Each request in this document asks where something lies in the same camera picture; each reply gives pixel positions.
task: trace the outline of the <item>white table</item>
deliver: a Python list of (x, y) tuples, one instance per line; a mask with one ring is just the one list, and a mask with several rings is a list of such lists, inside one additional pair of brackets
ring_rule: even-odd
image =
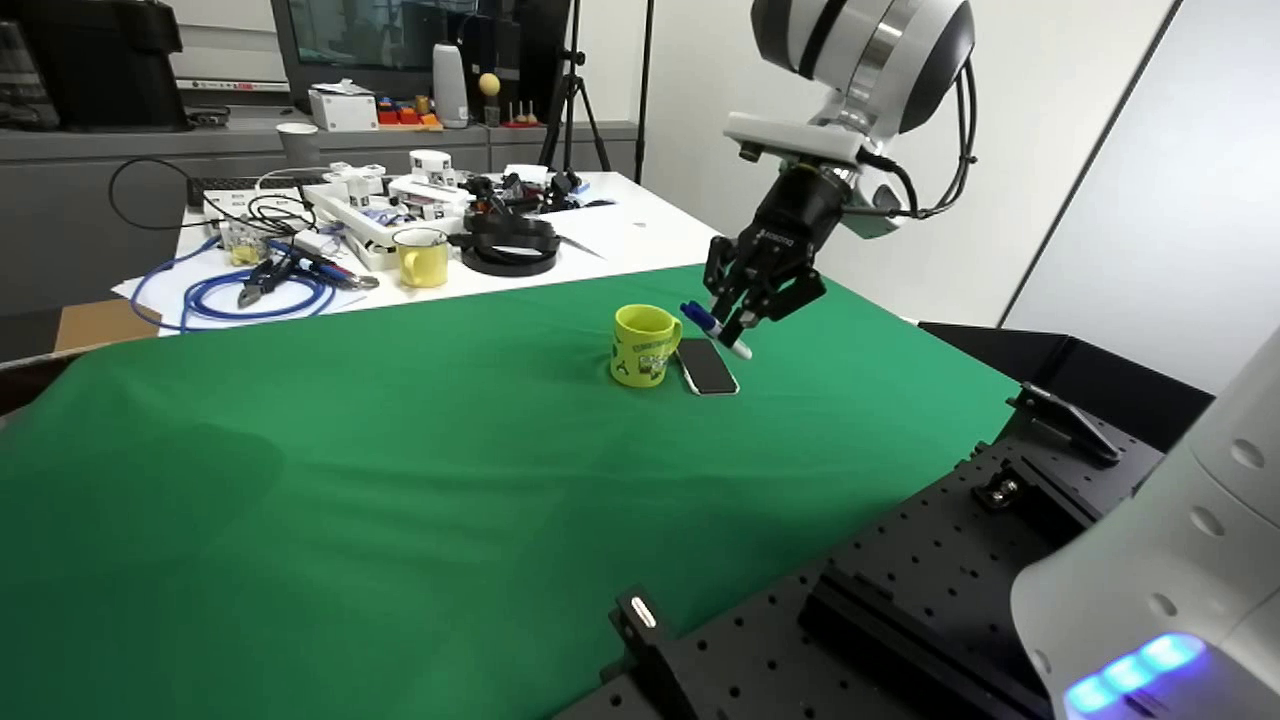
[[(561, 245), (561, 262), (553, 273), (540, 275), (478, 275), (465, 269), (456, 257), (449, 262), (442, 289), (407, 291), (386, 273), (371, 273), (378, 289), (371, 291), (339, 291), (337, 306), (325, 311), (357, 311), (357, 308), (386, 308), (386, 306), (428, 306), (449, 298), (478, 298), (478, 291), (510, 291), (510, 289), (540, 289), (540, 285), (571, 285), (597, 275), (628, 275), (628, 273), (657, 273), (678, 266), (704, 266), (709, 239), (717, 229), (701, 225), (697, 218), (678, 211), (676, 203), (651, 196), (648, 188), (632, 183), (618, 173), (578, 173), (592, 202), (611, 202), (603, 208), (576, 208), (576, 211), (546, 211), (561, 236), (583, 245)], [(199, 229), (178, 232), (175, 257), (199, 249), (206, 236)], [(342, 269), (364, 273), (364, 266), (331, 245)], [(143, 308), (158, 311), (163, 326), (178, 326), (178, 298), (196, 281), (222, 275), (232, 266), (221, 252), (202, 252), (171, 273), (156, 273), (143, 291), (136, 298)], [(117, 298), (133, 298), (141, 281), (117, 285)], [(274, 289), (259, 301), (259, 308), (291, 306), (304, 289)], [(217, 308), (237, 308), (232, 289), (212, 298)], [(191, 322), (191, 328), (238, 328), (244, 322)]]

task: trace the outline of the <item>blue light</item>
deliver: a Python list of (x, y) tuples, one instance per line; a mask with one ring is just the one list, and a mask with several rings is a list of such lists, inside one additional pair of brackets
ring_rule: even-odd
[(1157, 668), (1146, 668), (1136, 657), (1118, 657), (1115, 665), (1103, 668), (1103, 683), (1123, 693), (1146, 687), (1157, 679)]
[(1194, 635), (1157, 635), (1139, 651), (1113, 662), (1103, 671), (1068, 687), (1068, 703), (1079, 717), (1113, 709), (1118, 696), (1157, 683), (1160, 677), (1192, 665), (1203, 651)]
[(1145, 645), (1136, 657), (1157, 671), (1175, 671), (1183, 665), (1192, 665), (1203, 651), (1203, 640), (1194, 635), (1157, 635), (1150, 645)]
[(1068, 703), (1071, 713), (1100, 713), (1106, 703), (1115, 703), (1123, 693), (1106, 687), (1100, 677), (1082, 677), (1079, 683), (1068, 687)]

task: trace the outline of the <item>yellow cup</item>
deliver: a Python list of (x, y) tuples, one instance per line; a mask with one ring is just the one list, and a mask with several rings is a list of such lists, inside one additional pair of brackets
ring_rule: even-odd
[(611, 311), (611, 381), (628, 388), (658, 388), (678, 344), (678, 322), (657, 306), (622, 306)]
[(394, 252), (402, 289), (441, 289), (449, 285), (449, 245), (399, 245)]

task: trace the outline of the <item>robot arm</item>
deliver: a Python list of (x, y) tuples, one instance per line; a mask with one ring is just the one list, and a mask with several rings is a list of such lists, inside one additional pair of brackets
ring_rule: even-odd
[(750, 25), (764, 61), (823, 81), (831, 96), (809, 125), (729, 122), (742, 159), (770, 151), (785, 173), (735, 239), (711, 239), (704, 285), (725, 344), (823, 298), (810, 266), (834, 225), (879, 236), (900, 218), (933, 218), (879, 146), (921, 127), (952, 83), (970, 93), (958, 81), (970, 57), (962, 0), (756, 0)]

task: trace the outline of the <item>green tablecloth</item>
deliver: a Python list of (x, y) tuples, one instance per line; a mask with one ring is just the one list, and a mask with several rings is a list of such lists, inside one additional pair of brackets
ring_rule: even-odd
[(831, 291), (742, 398), (603, 375), (651, 273), (125, 344), (0, 434), (0, 717), (502, 720), (948, 473), (1017, 388)]

